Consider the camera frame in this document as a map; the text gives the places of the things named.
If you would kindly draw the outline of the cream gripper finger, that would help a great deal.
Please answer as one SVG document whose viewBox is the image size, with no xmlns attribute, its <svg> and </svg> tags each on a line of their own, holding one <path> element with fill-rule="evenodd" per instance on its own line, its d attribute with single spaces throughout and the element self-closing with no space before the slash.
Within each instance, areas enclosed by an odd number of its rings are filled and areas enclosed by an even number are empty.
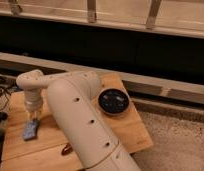
<svg viewBox="0 0 204 171">
<path fill-rule="evenodd" d="M 41 115 L 42 115 L 42 111 L 41 111 L 41 110 L 36 111 L 36 119 L 37 119 L 38 121 L 40 121 Z"/>
<path fill-rule="evenodd" d="M 33 112 L 27 111 L 27 118 L 28 120 L 33 120 Z"/>
</svg>

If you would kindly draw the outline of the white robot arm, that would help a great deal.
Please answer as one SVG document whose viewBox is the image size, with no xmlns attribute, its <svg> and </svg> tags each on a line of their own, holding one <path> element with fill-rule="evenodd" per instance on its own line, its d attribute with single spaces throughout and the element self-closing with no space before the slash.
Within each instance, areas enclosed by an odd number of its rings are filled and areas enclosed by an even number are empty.
<svg viewBox="0 0 204 171">
<path fill-rule="evenodd" d="M 32 70 L 19 75 L 28 112 L 46 103 L 86 171 L 141 171 L 91 100 L 101 89 L 94 71 L 45 75 Z"/>
</svg>

